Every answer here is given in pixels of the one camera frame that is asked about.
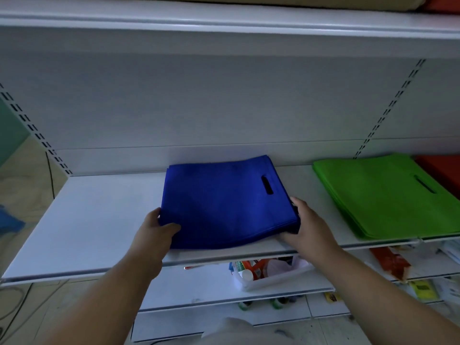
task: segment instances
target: store shelving unit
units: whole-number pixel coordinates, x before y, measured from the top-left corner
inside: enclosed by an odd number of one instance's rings
[[[161,204],[170,164],[264,154],[287,192],[305,199],[338,243],[377,271],[369,247],[459,237],[360,240],[311,163],[460,152],[460,17],[0,0],[0,39],[0,98],[69,175],[4,283],[103,274]],[[201,333],[217,314],[240,317],[234,303],[242,300],[259,299],[241,316],[258,325],[334,314],[312,307],[318,293],[333,289],[315,271],[243,293],[226,269],[229,261],[293,253],[276,237],[219,251],[171,251],[132,340]],[[411,259],[410,278],[460,273],[442,254]],[[205,266],[184,271],[188,265]],[[297,294],[308,302],[268,311],[264,299]],[[171,318],[195,322],[161,326]]]

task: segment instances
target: blue object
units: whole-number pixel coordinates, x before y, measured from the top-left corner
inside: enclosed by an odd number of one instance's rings
[[[268,156],[222,163],[170,166],[160,224],[182,226],[171,248],[222,249],[283,231],[300,219]]]
[[[18,232],[26,225],[25,222],[8,214],[5,207],[0,205],[0,234],[5,232]]]

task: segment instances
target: floor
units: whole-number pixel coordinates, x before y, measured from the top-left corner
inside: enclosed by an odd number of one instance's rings
[[[67,176],[53,162],[48,163],[45,151],[32,138],[27,139],[0,167],[0,204],[10,214],[26,222],[19,233],[0,236],[0,275],[66,180]],[[0,344],[2,337],[6,339],[17,328],[19,330],[5,344],[32,344],[95,281],[95,278],[82,278],[0,288]],[[23,296],[26,296],[26,301],[19,311],[8,315]],[[460,325],[460,318],[455,321]],[[359,325],[347,316],[271,325],[264,329],[269,332],[282,329],[300,342],[310,345],[370,344]],[[190,344],[198,338],[174,339],[169,344]]]

